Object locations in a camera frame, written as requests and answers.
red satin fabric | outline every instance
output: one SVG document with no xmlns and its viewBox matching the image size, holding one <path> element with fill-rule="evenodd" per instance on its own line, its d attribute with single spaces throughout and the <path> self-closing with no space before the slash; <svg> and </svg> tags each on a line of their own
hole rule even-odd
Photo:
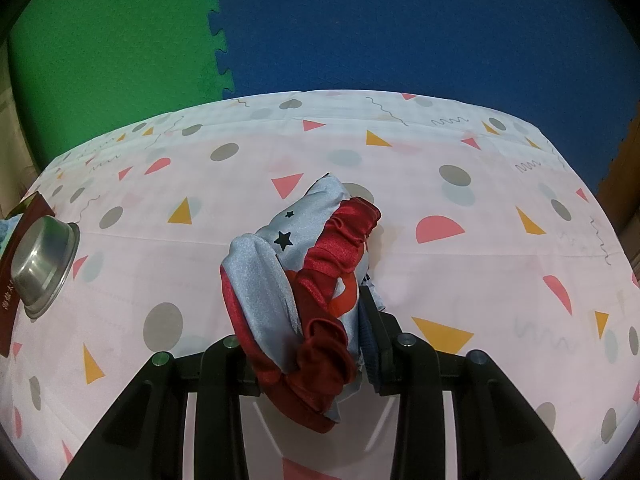
<svg viewBox="0 0 640 480">
<path fill-rule="evenodd" d="M 260 350 L 220 267 L 229 318 L 260 386 L 284 415 L 319 433 L 334 426 L 323 413 L 356 374 L 344 326 L 329 313 L 328 303 L 338 277 L 355 270 L 362 257 L 361 247 L 378 220 L 380 211 L 366 200 L 343 200 L 315 246 L 307 251 L 302 269 L 295 276 L 288 273 L 305 337 L 296 357 L 298 370 L 288 375 Z"/>
</svg>

metal bowl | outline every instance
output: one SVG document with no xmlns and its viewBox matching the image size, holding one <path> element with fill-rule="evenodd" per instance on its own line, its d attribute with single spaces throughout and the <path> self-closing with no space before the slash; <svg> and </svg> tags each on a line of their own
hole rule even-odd
<svg viewBox="0 0 640 480">
<path fill-rule="evenodd" d="M 53 216 L 38 218 L 18 243 L 11 280 L 31 319 L 40 317 L 56 299 L 78 250 L 80 229 Z"/>
</svg>

blue foam mat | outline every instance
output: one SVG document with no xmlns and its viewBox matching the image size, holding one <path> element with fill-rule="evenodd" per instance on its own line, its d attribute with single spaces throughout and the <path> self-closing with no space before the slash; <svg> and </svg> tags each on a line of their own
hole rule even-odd
<svg viewBox="0 0 640 480">
<path fill-rule="evenodd" d="M 219 0 L 232 96 L 383 89 L 540 127 L 595 191 L 640 97 L 640 50 L 607 0 Z"/>
</svg>

table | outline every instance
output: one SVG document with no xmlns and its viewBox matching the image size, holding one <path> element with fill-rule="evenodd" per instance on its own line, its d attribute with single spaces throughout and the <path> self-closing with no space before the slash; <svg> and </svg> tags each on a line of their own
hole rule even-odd
<svg viewBox="0 0 640 480">
<path fill-rule="evenodd" d="M 60 477 L 153 352 L 203 351 L 232 331 L 218 270 L 230 241 L 327 172 L 382 212 L 370 275 L 402 328 L 439 350 L 484 349 L 581 476 L 606 471 L 640 416 L 640 291 L 594 196 L 535 126 L 506 113 L 317 91 L 132 124 L 34 183 L 81 229 L 60 295 L 35 322 L 18 311 L 0 360 L 0 423 L 39 478 Z M 320 435 L 264 396 L 244 399 L 251 478 L 386 479 L 397 410 L 366 385 Z"/>
</svg>

black star print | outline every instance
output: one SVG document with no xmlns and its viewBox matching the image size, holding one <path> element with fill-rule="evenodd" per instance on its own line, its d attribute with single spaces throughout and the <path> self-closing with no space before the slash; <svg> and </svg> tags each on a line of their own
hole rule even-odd
<svg viewBox="0 0 640 480">
<path fill-rule="evenodd" d="M 282 250 L 284 251 L 284 248 L 288 245 L 293 245 L 291 243 L 291 240 L 289 240 L 289 237 L 291 236 L 291 233 L 281 233 L 280 231 L 278 231 L 278 239 L 274 240 L 273 243 L 274 244 L 278 244 Z"/>
</svg>

